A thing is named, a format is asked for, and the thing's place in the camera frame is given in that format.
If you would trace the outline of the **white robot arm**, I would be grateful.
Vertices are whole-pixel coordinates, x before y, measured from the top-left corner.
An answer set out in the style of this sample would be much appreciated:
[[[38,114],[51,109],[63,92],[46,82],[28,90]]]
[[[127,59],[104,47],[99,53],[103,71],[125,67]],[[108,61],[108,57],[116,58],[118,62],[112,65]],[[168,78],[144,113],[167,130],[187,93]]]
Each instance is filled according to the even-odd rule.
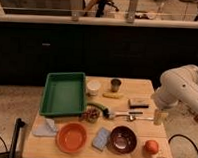
[[[198,114],[198,66],[188,64],[166,70],[160,77],[160,86],[151,99],[156,105],[153,123],[162,124],[168,116],[168,109],[179,102],[186,104]]]

